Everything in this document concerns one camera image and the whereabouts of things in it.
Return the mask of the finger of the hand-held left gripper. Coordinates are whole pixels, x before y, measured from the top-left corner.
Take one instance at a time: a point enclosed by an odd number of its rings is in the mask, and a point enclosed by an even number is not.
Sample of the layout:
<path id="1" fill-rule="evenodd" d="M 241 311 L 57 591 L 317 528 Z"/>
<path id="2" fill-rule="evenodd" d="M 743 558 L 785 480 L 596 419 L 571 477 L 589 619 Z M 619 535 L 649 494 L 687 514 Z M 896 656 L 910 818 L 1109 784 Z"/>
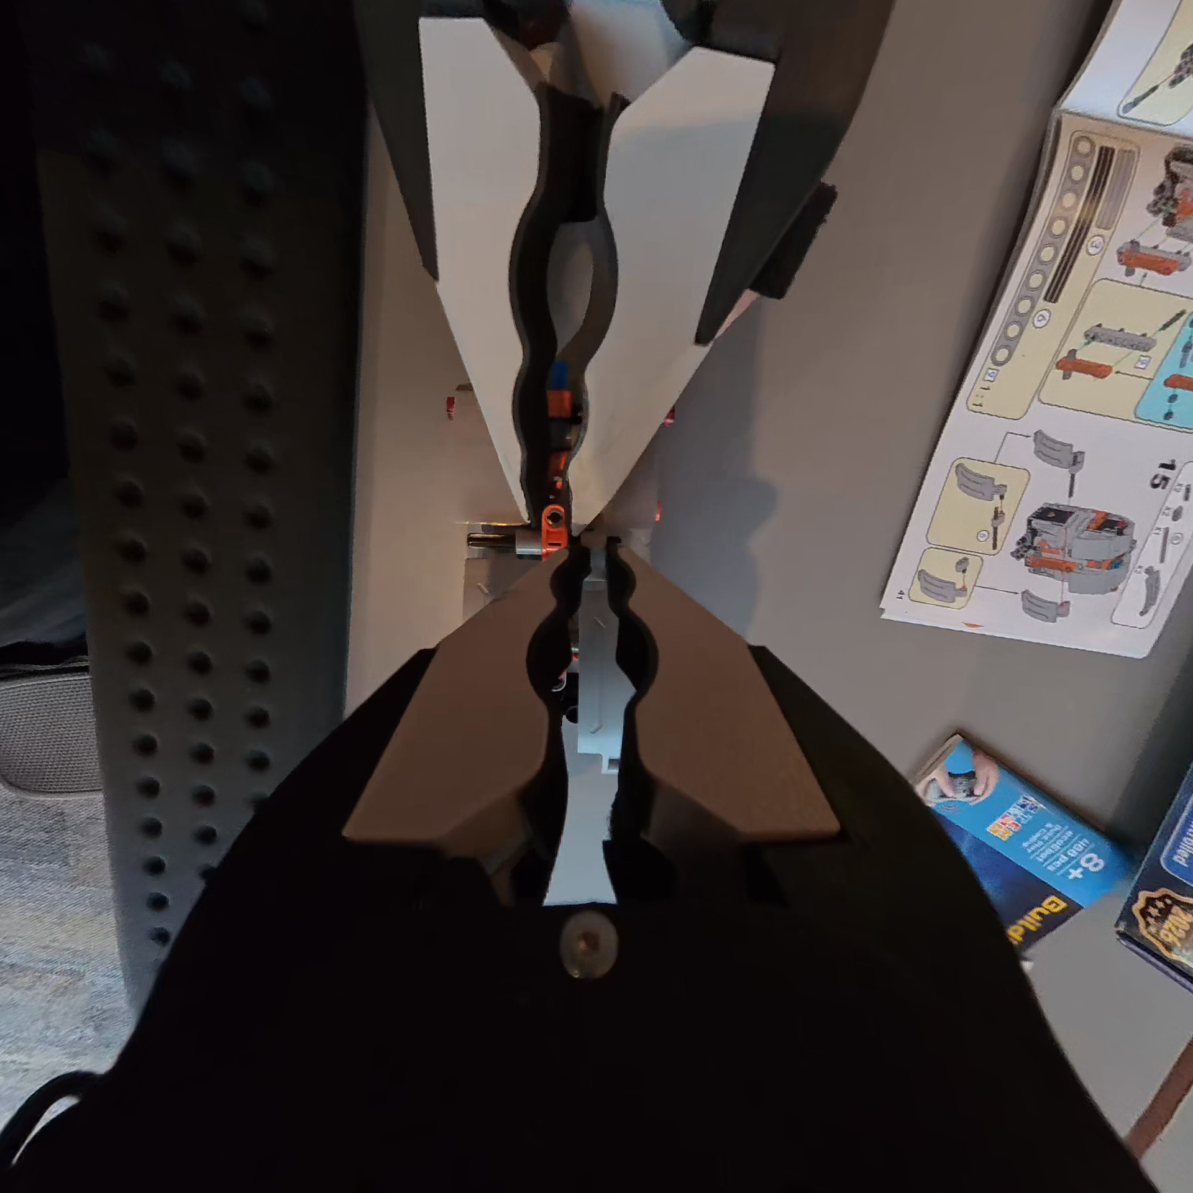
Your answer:
<path id="1" fill-rule="evenodd" d="M 605 510 L 707 353 L 711 278 L 775 64 L 693 48 L 598 125 L 591 289 L 559 351 L 584 422 L 567 468 L 571 528 Z"/>
<path id="2" fill-rule="evenodd" d="M 498 463 L 525 521 L 514 389 L 524 342 L 513 311 L 517 228 L 538 183 L 545 57 L 484 17 L 420 17 L 437 292 Z"/>

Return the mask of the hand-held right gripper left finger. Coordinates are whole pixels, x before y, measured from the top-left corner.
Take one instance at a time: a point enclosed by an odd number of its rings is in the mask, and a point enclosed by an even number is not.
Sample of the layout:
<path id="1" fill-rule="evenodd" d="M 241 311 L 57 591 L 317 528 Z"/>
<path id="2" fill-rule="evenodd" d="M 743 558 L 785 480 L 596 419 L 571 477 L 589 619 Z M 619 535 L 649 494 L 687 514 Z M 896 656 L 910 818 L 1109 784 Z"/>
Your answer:
<path id="1" fill-rule="evenodd" d="M 575 548 L 562 548 L 433 650 L 342 836 L 474 860 L 501 902 L 540 902 L 567 801 L 562 716 Z"/>

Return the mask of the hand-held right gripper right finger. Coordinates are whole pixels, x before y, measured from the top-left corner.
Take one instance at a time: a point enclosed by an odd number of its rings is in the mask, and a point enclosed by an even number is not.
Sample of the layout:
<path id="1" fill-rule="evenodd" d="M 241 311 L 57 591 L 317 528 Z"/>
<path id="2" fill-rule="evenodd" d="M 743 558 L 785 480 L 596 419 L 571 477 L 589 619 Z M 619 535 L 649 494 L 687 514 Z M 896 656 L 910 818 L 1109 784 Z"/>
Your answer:
<path id="1" fill-rule="evenodd" d="M 835 841 L 841 821 L 747 640 L 616 539 L 606 598 L 632 689 L 603 843 L 616 899 L 741 900 L 764 849 Z"/>

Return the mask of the grey black toy robot model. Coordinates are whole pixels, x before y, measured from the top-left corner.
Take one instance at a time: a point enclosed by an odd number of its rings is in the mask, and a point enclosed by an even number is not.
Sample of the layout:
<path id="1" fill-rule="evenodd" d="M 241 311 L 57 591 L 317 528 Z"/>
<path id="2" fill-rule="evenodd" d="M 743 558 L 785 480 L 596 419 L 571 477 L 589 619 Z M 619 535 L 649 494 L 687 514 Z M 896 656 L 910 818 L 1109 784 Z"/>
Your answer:
<path id="1" fill-rule="evenodd" d="M 586 424 L 586 406 L 575 385 L 567 379 L 567 366 L 551 375 L 547 386 L 547 498 L 545 504 L 572 501 L 568 468 Z M 446 399 L 450 422 L 463 422 L 460 449 L 450 464 L 451 477 L 460 481 L 478 481 L 478 466 L 473 457 L 484 454 L 476 447 L 483 430 L 488 432 L 488 403 L 477 397 L 471 376 L 466 376 Z M 616 488 L 603 488 L 606 503 L 589 520 L 579 524 L 581 532 L 599 538 L 616 535 L 642 558 L 650 558 L 652 535 L 662 518 L 662 497 L 656 477 L 653 439 L 638 456 L 633 467 L 620 478 Z M 463 618 L 469 619 L 481 606 L 505 592 L 513 582 L 540 562 L 542 554 L 542 514 L 530 511 L 530 517 L 484 518 L 483 512 L 520 511 L 518 487 L 514 497 L 497 493 L 488 484 L 470 485 L 464 497 L 467 522 L 464 562 Z"/>

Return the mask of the grey desk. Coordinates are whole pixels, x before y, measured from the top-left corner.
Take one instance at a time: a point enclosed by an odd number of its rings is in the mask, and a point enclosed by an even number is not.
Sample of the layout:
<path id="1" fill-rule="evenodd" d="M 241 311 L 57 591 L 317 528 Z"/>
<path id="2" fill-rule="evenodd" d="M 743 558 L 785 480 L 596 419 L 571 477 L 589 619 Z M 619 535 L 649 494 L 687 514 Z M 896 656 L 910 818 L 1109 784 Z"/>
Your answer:
<path id="1" fill-rule="evenodd" d="M 1145 849 L 1190 762 L 1190 592 L 1152 653 L 883 620 L 879 601 L 1024 218 L 1054 103 L 1109 3 L 896 3 L 784 299 L 710 348 L 645 460 L 650 564 L 903 774 L 981 741 Z M 466 522 L 515 517 L 368 119 L 346 708 L 463 613 Z"/>

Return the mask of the blue building kit box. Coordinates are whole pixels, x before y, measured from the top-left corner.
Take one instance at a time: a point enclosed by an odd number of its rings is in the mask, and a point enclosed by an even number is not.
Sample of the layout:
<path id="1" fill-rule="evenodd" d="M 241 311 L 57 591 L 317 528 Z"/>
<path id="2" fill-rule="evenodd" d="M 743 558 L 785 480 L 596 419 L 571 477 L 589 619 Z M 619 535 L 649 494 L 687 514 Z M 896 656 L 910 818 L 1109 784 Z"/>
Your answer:
<path id="1" fill-rule="evenodd" d="M 1024 956 L 1133 876 L 1125 846 L 963 735 L 913 782 Z"/>

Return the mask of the open instruction booklet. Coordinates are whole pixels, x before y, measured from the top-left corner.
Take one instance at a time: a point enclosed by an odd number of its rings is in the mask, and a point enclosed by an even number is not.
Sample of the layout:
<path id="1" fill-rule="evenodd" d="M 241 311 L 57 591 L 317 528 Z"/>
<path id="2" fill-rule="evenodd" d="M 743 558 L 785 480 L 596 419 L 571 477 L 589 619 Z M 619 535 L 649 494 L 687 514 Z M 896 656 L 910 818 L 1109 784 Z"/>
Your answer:
<path id="1" fill-rule="evenodd" d="M 1191 3 L 1115 3 L 879 602 L 1146 657 L 1190 575 Z"/>

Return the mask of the dark blue box gold badge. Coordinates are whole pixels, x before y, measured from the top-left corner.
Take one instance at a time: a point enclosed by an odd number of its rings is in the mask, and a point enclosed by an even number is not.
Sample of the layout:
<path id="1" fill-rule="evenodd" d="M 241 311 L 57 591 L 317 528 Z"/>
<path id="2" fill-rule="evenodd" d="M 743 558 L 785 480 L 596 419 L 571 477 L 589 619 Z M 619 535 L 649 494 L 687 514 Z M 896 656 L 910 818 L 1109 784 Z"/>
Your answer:
<path id="1" fill-rule="evenodd" d="M 1113 926 L 1118 940 L 1191 991 L 1191 771 L 1177 789 Z"/>

